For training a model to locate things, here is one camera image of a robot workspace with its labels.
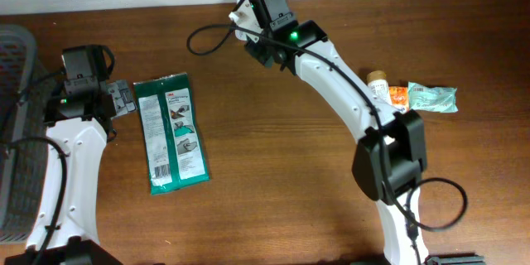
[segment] orange package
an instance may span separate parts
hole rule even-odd
[[[397,108],[399,112],[405,113],[408,111],[408,88],[407,87],[389,87],[390,99],[392,106]]]

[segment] white bottle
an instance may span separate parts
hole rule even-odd
[[[366,76],[366,81],[368,82],[368,87],[375,95],[386,101],[388,104],[392,104],[390,90],[388,88],[387,74],[381,70],[372,71]]]

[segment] light green packet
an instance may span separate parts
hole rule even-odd
[[[210,179],[195,125],[188,75],[134,83],[151,195]]]

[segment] gray basket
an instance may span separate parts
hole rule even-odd
[[[16,94],[46,75],[36,58],[36,42],[23,27],[0,25],[0,120],[7,116]],[[44,107],[55,81],[49,79],[31,90],[9,116],[3,140],[45,136]],[[0,154],[0,244],[20,243],[29,236],[41,201],[46,173],[47,145],[22,144],[19,150]]]

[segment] teal plastic package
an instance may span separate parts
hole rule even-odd
[[[440,113],[458,112],[456,107],[456,88],[427,88],[408,82],[408,103],[410,108]]]
[[[208,181],[187,74],[134,83],[151,195]]]

